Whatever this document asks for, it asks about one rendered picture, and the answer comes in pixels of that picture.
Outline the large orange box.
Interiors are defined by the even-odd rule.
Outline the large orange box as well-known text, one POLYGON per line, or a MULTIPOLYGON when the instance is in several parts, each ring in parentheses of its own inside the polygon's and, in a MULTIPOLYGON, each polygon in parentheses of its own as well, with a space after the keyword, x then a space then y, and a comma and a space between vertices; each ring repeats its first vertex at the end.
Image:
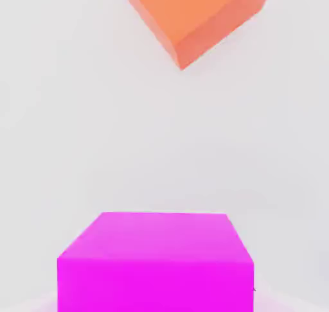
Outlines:
POLYGON ((185 69, 257 14, 266 0, 128 0, 185 69))

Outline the small magenta cube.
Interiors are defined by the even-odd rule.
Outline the small magenta cube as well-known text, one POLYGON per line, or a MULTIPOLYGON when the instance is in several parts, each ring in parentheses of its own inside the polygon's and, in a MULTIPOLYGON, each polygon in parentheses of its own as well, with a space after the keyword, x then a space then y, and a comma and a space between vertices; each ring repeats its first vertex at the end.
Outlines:
POLYGON ((104 212, 57 259, 58 312, 254 312, 225 214, 104 212))

